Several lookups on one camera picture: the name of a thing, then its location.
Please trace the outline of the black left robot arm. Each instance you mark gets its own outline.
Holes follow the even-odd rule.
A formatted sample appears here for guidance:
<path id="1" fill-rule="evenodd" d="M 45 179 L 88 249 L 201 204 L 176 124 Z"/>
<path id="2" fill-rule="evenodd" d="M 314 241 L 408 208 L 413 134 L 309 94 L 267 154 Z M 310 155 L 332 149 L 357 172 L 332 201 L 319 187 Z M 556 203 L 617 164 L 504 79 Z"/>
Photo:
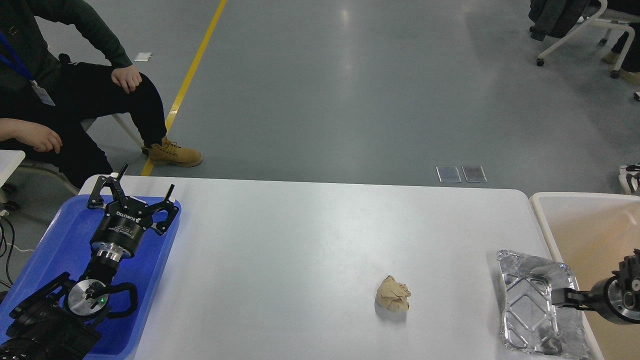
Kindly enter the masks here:
<path id="1" fill-rule="evenodd" d="M 3 360 L 125 360 L 179 227 L 163 197 L 125 194 L 127 167 L 66 201 L 1 303 Z"/>

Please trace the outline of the person's left hand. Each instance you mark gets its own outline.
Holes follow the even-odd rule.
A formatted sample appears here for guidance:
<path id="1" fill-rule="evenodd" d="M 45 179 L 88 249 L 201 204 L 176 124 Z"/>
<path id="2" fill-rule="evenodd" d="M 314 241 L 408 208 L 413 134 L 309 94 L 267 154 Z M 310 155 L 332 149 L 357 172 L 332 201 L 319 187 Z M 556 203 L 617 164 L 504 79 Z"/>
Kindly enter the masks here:
<path id="1" fill-rule="evenodd" d="M 110 77 L 112 82 L 122 88 L 126 94 L 135 92 L 143 82 L 141 73 L 134 64 L 123 68 L 113 69 L 110 73 Z"/>

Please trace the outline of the person's right hand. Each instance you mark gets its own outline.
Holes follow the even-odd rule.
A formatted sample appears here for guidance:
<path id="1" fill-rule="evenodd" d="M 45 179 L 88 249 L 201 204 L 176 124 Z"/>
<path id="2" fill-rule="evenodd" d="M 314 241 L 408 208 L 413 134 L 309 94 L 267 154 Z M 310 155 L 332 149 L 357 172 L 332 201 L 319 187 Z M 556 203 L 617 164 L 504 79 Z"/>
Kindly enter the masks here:
<path id="1" fill-rule="evenodd" d="M 15 118 L 0 119 L 0 140 L 16 140 L 32 147 L 36 152 L 60 153 L 61 137 L 48 126 Z"/>

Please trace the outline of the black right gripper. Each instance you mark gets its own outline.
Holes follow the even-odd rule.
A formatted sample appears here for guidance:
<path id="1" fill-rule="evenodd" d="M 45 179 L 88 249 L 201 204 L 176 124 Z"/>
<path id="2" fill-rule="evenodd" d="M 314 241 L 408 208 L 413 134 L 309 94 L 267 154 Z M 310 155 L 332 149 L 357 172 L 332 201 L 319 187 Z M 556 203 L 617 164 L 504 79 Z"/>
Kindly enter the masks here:
<path id="1" fill-rule="evenodd" d="M 619 325 L 638 325 L 639 250 L 619 262 L 613 276 L 598 281 L 590 291 L 569 287 L 551 290 L 551 304 L 562 308 L 594 310 L 604 319 Z"/>

